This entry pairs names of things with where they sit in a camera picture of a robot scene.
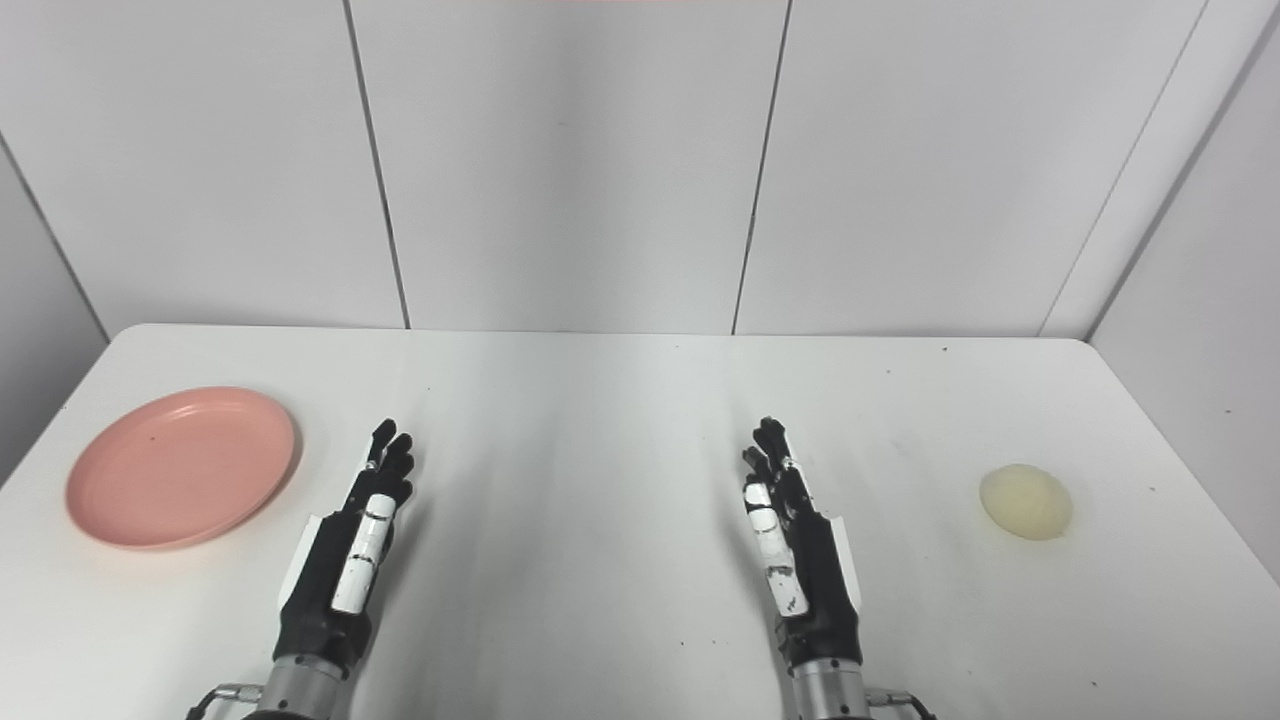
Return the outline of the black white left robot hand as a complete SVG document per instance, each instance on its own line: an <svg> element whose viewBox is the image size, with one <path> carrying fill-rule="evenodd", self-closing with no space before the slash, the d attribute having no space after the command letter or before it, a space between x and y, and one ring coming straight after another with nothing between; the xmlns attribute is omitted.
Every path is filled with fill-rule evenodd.
<svg viewBox="0 0 1280 720"><path fill-rule="evenodd" d="M413 439L385 419L342 506L323 518L280 610L273 659L319 659L347 679L372 638L369 601L394 539L397 512L413 493Z"/></svg>

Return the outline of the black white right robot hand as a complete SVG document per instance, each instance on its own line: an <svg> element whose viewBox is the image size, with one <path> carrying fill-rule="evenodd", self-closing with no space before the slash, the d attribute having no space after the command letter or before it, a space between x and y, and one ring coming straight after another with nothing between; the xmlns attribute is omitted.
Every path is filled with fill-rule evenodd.
<svg viewBox="0 0 1280 720"><path fill-rule="evenodd" d="M786 427L764 416L751 438L742 451L742 506L778 616L780 655L788 667L860 665L860 616L841 560L847 543L836 520L817 509Z"/></svg>

